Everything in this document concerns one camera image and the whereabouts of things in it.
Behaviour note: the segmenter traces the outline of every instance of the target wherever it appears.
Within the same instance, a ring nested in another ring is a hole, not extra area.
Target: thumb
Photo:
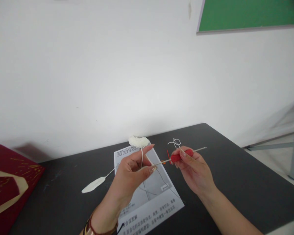
[[[157,169],[156,166],[144,166],[139,171],[136,172],[136,181],[137,185],[139,186],[143,183],[146,179],[151,176],[151,174]]]
[[[198,162],[194,158],[192,158],[190,155],[188,155],[186,152],[184,152],[182,149],[180,149],[180,156],[183,162],[185,162],[194,170],[198,170]]]

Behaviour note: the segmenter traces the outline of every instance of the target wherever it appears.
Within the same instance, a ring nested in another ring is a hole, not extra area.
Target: green board
[[[198,32],[294,25],[294,0],[203,0]]]

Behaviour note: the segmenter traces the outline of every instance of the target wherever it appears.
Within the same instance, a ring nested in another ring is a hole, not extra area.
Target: instruction sheet
[[[140,149],[129,146],[114,152],[114,174],[121,160],[137,151]],[[160,162],[154,149],[146,155],[152,163]],[[144,235],[184,207],[163,165],[159,164],[157,167],[158,169],[135,190],[131,202],[121,211],[118,230],[122,223],[125,226],[120,235]]]

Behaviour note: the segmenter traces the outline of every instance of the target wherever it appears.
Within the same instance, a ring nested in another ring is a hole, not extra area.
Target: red gift box
[[[0,234],[8,234],[45,168],[0,145]]]

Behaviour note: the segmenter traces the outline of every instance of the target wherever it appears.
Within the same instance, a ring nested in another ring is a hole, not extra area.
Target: gold ribbon
[[[13,177],[15,179],[16,185],[19,188],[20,194],[17,195],[16,197],[12,198],[11,200],[3,203],[0,205],[0,213],[12,206],[14,203],[16,203],[20,197],[25,193],[25,191],[28,189],[28,184],[26,182],[26,179],[24,177],[16,176],[16,175],[11,175],[9,173],[5,173],[3,171],[0,171],[0,177]]]

